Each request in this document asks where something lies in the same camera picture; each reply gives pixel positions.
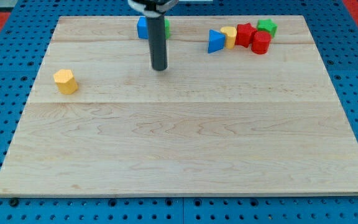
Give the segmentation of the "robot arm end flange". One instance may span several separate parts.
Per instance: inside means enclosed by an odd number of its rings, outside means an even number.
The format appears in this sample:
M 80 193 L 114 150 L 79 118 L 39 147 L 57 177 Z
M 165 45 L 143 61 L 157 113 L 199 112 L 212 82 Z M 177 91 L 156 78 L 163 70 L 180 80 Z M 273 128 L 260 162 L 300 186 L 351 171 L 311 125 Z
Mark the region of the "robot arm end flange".
M 178 2 L 179 0 L 127 0 L 130 8 L 151 18 L 163 16 Z

